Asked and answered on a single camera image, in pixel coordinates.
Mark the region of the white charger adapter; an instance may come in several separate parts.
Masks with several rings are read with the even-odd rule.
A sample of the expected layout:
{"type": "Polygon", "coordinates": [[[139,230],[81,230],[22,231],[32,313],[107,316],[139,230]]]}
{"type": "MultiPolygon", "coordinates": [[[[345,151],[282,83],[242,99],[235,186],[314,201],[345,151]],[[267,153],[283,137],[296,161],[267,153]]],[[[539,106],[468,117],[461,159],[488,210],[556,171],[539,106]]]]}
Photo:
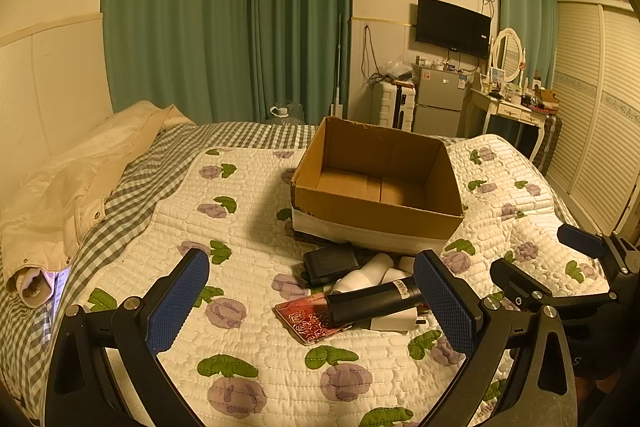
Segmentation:
{"type": "MultiPolygon", "coordinates": [[[[392,283],[394,288],[398,290],[398,294],[401,299],[408,300],[412,297],[410,294],[410,288],[405,283],[401,282],[402,279],[408,276],[408,272],[404,272],[396,268],[390,268],[383,275],[381,283],[392,283]]],[[[415,306],[410,308],[364,320],[363,327],[365,329],[371,329],[371,331],[398,332],[405,334],[406,332],[412,331],[416,328],[416,320],[419,316],[418,308],[422,303],[423,301],[419,300],[415,306]]]]}

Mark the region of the white cylinder bottle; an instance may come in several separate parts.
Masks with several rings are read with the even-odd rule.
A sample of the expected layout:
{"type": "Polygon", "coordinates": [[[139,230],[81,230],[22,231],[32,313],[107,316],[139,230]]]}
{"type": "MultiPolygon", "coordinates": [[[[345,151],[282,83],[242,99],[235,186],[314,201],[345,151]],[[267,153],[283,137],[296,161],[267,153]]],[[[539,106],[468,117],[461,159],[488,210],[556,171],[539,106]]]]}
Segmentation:
{"type": "Polygon", "coordinates": [[[350,271],[339,279],[332,287],[331,293],[344,294],[376,286],[393,265],[393,259],[388,254],[377,254],[361,268],[350,271]]]}

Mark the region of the black cylinder tube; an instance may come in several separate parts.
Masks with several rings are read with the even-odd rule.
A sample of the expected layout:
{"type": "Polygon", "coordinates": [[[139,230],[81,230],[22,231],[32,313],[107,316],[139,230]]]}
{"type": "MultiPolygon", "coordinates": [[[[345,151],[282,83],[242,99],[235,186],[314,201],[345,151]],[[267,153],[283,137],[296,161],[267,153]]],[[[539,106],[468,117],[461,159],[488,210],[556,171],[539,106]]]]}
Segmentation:
{"type": "Polygon", "coordinates": [[[350,324],[416,308],[425,299],[413,277],[326,297],[332,320],[350,324]]]}

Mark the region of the black rectangular case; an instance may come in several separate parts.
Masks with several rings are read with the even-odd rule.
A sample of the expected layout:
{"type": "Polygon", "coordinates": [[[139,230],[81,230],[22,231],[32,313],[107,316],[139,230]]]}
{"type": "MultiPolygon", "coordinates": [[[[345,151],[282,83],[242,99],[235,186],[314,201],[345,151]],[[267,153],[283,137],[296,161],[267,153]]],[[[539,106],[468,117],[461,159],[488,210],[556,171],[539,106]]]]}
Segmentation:
{"type": "Polygon", "coordinates": [[[333,245],[303,255],[303,279],[310,286],[336,282],[359,268],[355,251],[349,244],[333,245]]]}

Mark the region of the red patterned card box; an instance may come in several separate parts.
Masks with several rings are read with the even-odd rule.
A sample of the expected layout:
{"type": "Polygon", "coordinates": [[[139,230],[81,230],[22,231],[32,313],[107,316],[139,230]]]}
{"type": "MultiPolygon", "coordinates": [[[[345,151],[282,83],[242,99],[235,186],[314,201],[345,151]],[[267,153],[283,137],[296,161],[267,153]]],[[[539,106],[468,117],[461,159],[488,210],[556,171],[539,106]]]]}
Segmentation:
{"type": "Polygon", "coordinates": [[[334,322],[326,295],[322,293],[279,303],[274,314],[303,345],[310,346],[349,329],[334,322]]]}

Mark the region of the grey checked bed sheet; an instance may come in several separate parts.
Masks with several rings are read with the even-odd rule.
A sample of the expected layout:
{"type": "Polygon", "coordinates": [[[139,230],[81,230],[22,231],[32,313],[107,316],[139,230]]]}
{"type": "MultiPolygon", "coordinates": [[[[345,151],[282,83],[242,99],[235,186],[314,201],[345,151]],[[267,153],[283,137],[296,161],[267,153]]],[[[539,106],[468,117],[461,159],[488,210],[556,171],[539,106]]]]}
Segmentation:
{"type": "MultiPolygon", "coordinates": [[[[221,147],[305,148],[316,128],[257,122],[179,124],[154,140],[130,164],[107,197],[105,218],[93,229],[70,264],[62,303],[68,305],[99,270],[117,260],[126,246],[149,225],[155,205],[174,193],[193,159],[202,150],[221,147]]],[[[52,341],[58,332],[54,303],[30,309],[17,295],[1,288],[1,399],[13,405],[26,425],[38,426],[52,341]]]]}

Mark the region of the cream jacket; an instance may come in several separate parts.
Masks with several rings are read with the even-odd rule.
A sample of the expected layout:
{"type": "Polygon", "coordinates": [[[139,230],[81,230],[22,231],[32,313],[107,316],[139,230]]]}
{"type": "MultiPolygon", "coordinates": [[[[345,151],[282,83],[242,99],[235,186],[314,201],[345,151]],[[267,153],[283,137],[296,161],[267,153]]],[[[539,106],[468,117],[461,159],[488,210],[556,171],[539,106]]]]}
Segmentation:
{"type": "Polygon", "coordinates": [[[160,132],[191,124],[173,105],[148,101],[108,117],[28,176],[1,213],[6,289],[30,309],[54,294],[55,277],[68,268],[106,215],[106,200],[127,166],[160,132]]]}

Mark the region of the open cardboard box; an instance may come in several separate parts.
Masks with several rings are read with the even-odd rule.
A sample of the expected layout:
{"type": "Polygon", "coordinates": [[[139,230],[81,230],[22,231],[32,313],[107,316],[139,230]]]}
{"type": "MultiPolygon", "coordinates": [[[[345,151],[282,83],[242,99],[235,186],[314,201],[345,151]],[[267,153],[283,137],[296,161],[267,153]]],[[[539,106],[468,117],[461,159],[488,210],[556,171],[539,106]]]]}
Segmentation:
{"type": "Polygon", "coordinates": [[[439,251],[463,220],[442,141],[337,117],[299,161],[291,205],[297,233],[409,256],[439,251]]]}

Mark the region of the silver mini fridge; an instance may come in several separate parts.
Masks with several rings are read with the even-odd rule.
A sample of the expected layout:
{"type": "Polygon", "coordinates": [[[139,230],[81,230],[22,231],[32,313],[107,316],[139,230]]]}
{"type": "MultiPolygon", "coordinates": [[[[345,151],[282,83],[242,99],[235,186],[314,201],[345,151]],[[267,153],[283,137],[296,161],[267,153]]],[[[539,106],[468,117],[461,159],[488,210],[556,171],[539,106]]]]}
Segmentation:
{"type": "Polygon", "coordinates": [[[412,130],[453,138],[458,134],[468,76],[461,72],[416,66],[412,130]]]}

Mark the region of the white suitcase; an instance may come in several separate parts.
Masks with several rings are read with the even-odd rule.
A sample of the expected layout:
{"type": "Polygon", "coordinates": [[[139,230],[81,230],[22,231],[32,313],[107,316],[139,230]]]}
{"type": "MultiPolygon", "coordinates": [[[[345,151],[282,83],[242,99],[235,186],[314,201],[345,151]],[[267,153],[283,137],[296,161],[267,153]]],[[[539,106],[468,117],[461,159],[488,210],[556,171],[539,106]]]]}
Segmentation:
{"type": "Polygon", "coordinates": [[[410,132],[415,107],[416,87],[412,82],[381,81],[372,88],[372,124],[410,132]]]}

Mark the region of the white pole by curtain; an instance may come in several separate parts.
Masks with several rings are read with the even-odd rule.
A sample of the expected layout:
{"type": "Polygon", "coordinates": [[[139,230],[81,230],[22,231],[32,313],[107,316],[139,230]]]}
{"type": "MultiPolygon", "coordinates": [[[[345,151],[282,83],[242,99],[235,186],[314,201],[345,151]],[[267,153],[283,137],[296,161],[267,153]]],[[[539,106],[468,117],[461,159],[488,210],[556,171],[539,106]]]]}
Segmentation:
{"type": "Polygon", "coordinates": [[[343,14],[340,13],[337,17],[334,92],[332,103],[330,105],[330,115],[337,118],[342,118],[344,115],[344,106],[342,103],[342,51],[343,14]]]}

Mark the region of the small green curtain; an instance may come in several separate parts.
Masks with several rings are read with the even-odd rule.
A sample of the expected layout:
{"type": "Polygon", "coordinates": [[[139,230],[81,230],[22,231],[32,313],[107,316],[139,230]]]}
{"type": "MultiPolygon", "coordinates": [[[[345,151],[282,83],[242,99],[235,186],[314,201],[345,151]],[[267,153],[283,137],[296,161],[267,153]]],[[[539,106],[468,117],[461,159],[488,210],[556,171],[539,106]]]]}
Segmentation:
{"type": "Polygon", "coordinates": [[[558,0],[499,0],[499,26],[510,27],[526,51],[525,74],[539,74],[541,86],[552,87],[558,42],[558,0]]]}

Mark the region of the clear water jug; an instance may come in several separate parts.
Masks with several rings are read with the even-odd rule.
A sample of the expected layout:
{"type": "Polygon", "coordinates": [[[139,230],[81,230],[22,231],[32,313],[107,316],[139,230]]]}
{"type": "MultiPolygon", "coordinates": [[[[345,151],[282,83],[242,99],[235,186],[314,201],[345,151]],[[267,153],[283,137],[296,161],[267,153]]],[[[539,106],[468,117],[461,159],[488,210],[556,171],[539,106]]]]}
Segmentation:
{"type": "Polygon", "coordinates": [[[266,124],[305,124],[305,115],[303,105],[297,102],[286,102],[276,104],[268,109],[266,124]]]}

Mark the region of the large green curtain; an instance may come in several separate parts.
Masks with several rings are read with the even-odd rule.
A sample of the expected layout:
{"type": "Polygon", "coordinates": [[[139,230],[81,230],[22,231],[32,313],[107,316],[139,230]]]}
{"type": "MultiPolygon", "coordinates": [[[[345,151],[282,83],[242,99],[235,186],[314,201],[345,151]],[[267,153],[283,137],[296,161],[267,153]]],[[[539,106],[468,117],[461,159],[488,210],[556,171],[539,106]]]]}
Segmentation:
{"type": "Polygon", "coordinates": [[[114,109],[175,105],[199,124],[263,121],[271,106],[329,114],[337,17],[347,102],[352,0],[101,0],[114,109]]]}

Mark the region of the black wall television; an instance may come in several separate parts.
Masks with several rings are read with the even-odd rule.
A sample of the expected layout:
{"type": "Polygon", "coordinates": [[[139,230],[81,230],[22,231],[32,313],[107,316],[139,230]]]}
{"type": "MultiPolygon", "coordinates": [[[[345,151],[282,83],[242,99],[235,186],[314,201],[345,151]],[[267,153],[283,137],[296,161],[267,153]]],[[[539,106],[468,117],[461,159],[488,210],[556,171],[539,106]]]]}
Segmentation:
{"type": "Polygon", "coordinates": [[[439,0],[418,0],[416,41],[486,60],[491,18],[439,0]]]}

